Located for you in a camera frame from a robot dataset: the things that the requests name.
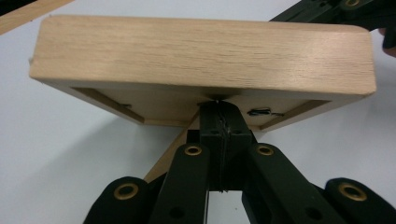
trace white table surface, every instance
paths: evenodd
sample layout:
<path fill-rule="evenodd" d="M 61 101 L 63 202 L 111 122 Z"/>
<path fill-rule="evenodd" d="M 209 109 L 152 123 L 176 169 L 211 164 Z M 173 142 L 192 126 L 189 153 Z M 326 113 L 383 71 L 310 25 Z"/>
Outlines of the white table surface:
<path fill-rule="evenodd" d="M 50 14 L 268 21 L 296 2 L 77 0 Z M 47 16 L 0 35 L 0 223 L 82 223 L 107 184 L 143 177 L 180 131 L 133 124 L 30 79 Z M 256 135 L 312 183 L 352 178 L 396 206 L 396 59 L 381 42 L 374 31 L 374 96 Z M 208 223 L 248 223 L 240 196 L 211 193 Z"/>

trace wooden platform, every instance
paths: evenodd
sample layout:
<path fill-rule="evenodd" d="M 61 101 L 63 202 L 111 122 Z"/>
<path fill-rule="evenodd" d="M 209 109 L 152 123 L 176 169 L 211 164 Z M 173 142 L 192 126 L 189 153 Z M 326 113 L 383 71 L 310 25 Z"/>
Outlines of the wooden platform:
<path fill-rule="evenodd" d="M 367 31 L 263 21 L 50 17 L 30 76 L 142 124 L 186 127 L 226 100 L 262 131 L 375 92 Z M 284 116 L 247 114 L 262 107 Z"/>

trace wooden board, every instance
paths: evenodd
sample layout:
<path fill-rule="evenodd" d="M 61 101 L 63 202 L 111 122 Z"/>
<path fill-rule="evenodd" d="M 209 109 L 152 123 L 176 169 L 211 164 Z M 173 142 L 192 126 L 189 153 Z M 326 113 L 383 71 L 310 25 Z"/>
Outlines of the wooden board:
<path fill-rule="evenodd" d="M 0 35 L 74 0 L 36 0 L 0 17 Z"/>
<path fill-rule="evenodd" d="M 186 127 L 226 100 L 263 131 L 375 92 L 367 31 L 285 22 L 50 17 L 30 76 L 143 124 Z M 248 116 L 261 107 L 284 116 Z"/>

